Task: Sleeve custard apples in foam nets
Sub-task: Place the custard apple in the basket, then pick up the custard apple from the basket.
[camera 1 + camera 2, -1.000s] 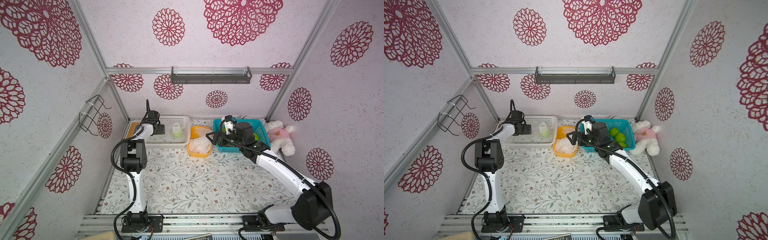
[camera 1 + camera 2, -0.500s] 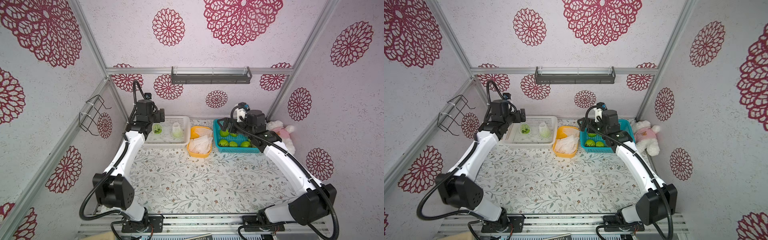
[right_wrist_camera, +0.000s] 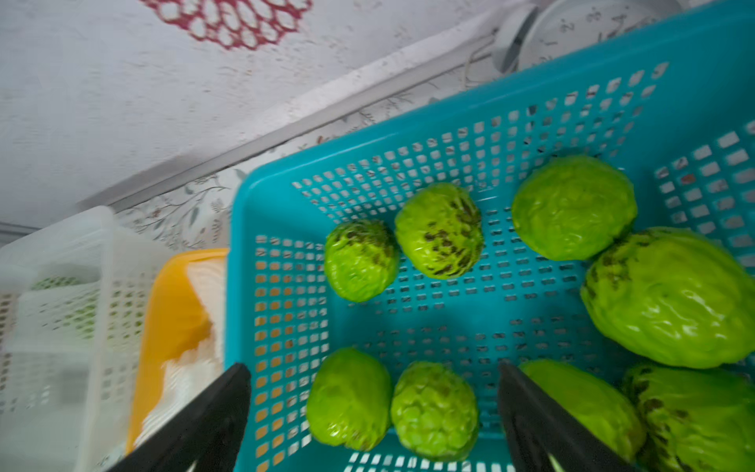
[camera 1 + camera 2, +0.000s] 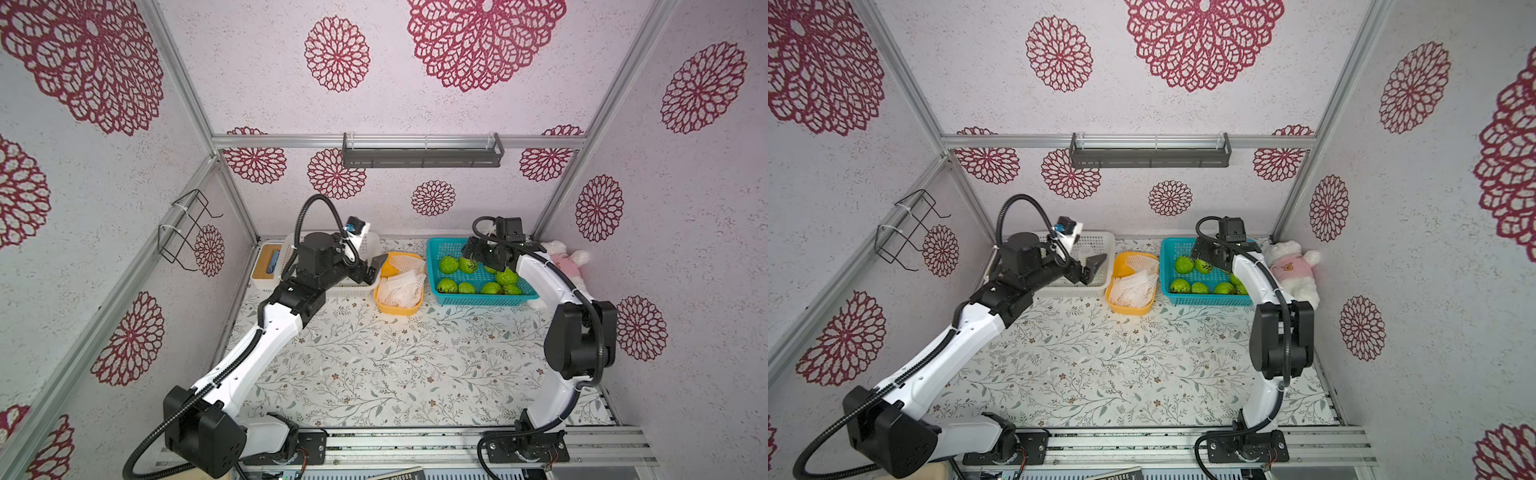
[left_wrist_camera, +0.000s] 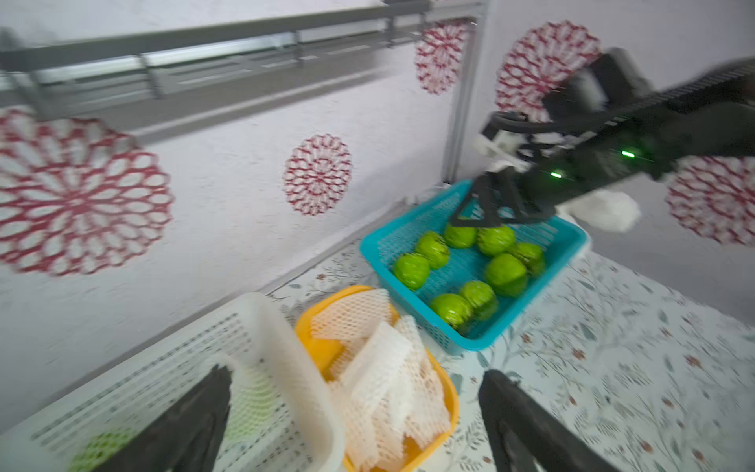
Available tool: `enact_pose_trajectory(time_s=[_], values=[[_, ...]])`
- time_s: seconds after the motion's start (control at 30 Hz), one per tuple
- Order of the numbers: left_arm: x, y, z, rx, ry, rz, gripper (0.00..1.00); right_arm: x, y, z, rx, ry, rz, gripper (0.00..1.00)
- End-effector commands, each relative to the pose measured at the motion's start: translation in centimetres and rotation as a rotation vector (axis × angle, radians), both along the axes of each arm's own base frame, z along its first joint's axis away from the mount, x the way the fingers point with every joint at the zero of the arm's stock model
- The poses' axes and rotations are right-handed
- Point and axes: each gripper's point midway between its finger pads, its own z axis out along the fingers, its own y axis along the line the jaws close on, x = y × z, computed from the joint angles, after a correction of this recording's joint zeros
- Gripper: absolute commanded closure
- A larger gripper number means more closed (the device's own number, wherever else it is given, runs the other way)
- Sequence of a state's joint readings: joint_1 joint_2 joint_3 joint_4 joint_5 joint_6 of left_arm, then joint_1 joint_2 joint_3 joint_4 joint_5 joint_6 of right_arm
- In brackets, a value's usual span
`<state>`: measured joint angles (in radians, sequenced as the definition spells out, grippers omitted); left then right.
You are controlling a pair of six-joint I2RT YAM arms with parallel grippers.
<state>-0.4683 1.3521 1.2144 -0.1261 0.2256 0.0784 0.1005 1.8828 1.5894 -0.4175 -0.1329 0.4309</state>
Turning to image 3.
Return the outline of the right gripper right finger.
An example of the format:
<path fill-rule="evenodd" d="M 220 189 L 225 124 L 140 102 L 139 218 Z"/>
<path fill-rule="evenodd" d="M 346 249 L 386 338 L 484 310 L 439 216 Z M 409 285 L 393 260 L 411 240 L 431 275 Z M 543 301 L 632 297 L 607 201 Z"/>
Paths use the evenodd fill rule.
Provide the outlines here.
<path fill-rule="evenodd" d="M 497 408 L 517 471 L 634 469 L 634 407 L 572 365 L 501 364 Z"/>

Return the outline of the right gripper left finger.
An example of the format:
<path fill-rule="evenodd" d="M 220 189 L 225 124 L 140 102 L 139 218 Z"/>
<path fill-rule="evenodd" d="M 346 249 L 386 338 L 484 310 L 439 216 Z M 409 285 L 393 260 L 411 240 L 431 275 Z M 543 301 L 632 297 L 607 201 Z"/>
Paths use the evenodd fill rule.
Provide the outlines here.
<path fill-rule="evenodd" d="M 251 404 L 251 374 L 236 363 L 149 440 L 110 468 L 129 471 L 232 471 Z"/>

